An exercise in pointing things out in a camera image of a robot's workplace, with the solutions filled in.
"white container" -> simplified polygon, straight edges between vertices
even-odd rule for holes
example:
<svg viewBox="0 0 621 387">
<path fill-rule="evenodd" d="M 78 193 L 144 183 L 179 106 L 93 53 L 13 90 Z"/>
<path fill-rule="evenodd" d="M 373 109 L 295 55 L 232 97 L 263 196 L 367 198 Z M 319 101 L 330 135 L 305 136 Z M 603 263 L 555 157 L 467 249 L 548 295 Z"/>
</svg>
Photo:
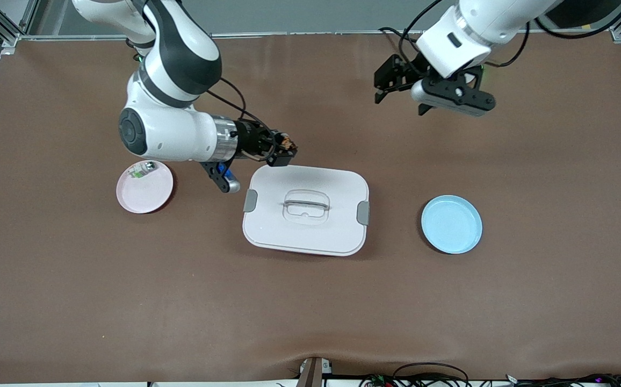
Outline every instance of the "white container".
<svg viewBox="0 0 621 387">
<path fill-rule="evenodd" d="M 347 256 L 365 243 L 369 218 L 369 189 L 359 174 L 264 166 L 251 178 L 243 230 L 258 247 Z"/>
</svg>

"plate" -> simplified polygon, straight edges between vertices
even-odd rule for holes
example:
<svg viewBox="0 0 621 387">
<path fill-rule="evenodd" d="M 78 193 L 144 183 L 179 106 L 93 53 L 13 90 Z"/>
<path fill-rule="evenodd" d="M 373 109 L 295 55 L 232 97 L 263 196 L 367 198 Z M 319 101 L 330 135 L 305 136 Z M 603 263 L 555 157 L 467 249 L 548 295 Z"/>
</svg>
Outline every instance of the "plate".
<svg viewBox="0 0 621 387">
<path fill-rule="evenodd" d="M 122 208 L 133 213 L 149 213 L 159 209 L 170 198 L 175 188 L 175 177 L 170 168 L 159 161 L 153 161 L 156 168 L 141 178 L 129 176 L 129 170 L 136 165 L 151 160 L 132 164 L 117 181 L 117 201 Z"/>
<path fill-rule="evenodd" d="M 421 227 L 435 248 L 450 254 L 470 252 L 482 237 L 482 219 L 477 209 L 454 195 L 429 201 L 423 209 Z"/>
</svg>

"light blue round plate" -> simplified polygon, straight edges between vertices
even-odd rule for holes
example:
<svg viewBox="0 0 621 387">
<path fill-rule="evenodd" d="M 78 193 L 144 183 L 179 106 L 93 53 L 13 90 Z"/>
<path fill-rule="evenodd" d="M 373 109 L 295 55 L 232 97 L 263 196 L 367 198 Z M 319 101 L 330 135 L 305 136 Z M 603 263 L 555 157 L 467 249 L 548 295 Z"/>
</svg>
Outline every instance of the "light blue round plate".
<svg viewBox="0 0 621 387">
<path fill-rule="evenodd" d="M 435 248 L 450 254 L 470 252 L 482 237 L 482 219 L 477 209 L 454 195 L 432 199 L 423 209 L 421 227 Z"/>
</svg>

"table surface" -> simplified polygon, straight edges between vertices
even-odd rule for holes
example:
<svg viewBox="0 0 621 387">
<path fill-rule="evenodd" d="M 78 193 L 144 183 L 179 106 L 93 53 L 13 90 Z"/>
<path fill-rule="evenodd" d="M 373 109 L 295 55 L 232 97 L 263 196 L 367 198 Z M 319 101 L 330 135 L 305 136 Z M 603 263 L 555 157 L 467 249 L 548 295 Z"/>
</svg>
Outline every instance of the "table surface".
<svg viewBox="0 0 621 387">
<path fill-rule="evenodd" d="M 621 372 L 621 46 L 608 34 L 532 35 L 513 66 L 486 72 L 497 108 L 482 118 L 418 117 L 408 93 L 374 105 L 389 37 L 218 44 L 250 110 L 300 146 L 296 164 L 367 180 L 364 248 L 254 247 L 244 194 L 190 162 L 171 164 L 165 209 L 124 211 L 114 187 L 137 158 L 116 122 L 132 51 L 20 42 L 0 61 L 0 383 L 278 379 L 311 355 L 338 373 Z M 197 108 L 235 116 L 209 96 Z M 233 170 L 246 187 L 257 167 Z M 470 253 L 421 237 L 421 208 L 442 194 L 480 211 Z"/>
</svg>

